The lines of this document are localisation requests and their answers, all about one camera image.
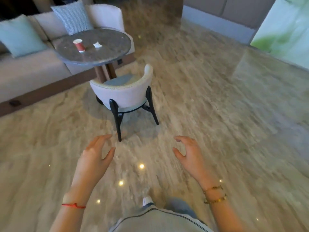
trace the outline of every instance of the hand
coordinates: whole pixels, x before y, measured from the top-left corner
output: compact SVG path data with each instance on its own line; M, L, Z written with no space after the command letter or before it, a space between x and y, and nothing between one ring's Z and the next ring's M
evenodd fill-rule
M177 142L182 142L186 149L186 155L183 156L177 148L173 147L173 152L180 164L182 164L190 175L199 183L203 190L213 186L214 181L205 168L201 150L195 139L187 136L176 136L174 138Z
M102 147L111 134L97 136L90 142L78 159L71 189L64 196L64 203L70 201L85 205L91 195L93 188L105 174L111 163L115 147L112 147L106 157L102 159Z

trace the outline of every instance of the shoe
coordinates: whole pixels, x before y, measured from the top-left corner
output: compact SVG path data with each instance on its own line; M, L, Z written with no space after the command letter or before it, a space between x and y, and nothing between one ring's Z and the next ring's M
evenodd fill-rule
M145 206L149 203L153 203L153 201L152 201L152 198L148 195L148 196L143 198L143 206Z

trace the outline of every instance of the gray striped pillow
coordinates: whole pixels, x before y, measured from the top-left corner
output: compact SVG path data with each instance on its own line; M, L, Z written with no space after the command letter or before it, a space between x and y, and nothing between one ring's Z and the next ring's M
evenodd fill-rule
M51 8L58 19L61 20L69 35L93 29L81 0L67 5L52 6Z

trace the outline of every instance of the textured pillow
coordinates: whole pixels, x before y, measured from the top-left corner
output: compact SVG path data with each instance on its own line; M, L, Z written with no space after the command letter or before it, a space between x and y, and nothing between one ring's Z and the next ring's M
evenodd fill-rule
M61 20L69 35L93 29L81 0L67 5L52 6L51 8Z
M25 15L0 22L0 41L13 57L47 49Z

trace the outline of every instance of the red paper cup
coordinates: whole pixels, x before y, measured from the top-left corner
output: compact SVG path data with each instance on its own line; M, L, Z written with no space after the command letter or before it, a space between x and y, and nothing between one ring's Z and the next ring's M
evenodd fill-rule
M76 48L78 49L79 52L85 51L85 47L83 45L82 39L76 39L76 40L73 41L73 43L75 44L75 46L76 46Z

